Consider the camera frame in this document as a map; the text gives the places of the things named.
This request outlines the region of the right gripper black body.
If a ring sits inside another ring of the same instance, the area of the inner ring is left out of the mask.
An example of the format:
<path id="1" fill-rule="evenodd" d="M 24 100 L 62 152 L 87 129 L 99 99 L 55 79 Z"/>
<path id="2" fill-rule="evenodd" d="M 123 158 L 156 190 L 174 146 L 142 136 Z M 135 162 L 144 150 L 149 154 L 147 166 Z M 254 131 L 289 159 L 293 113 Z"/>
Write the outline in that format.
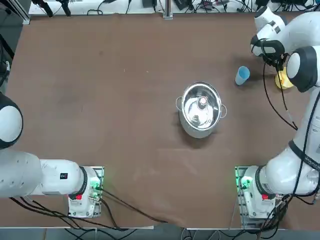
<path id="1" fill-rule="evenodd" d="M 261 39 L 260 49 L 263 55 L 282 55 L 286 52 L 279 40 Z"/>

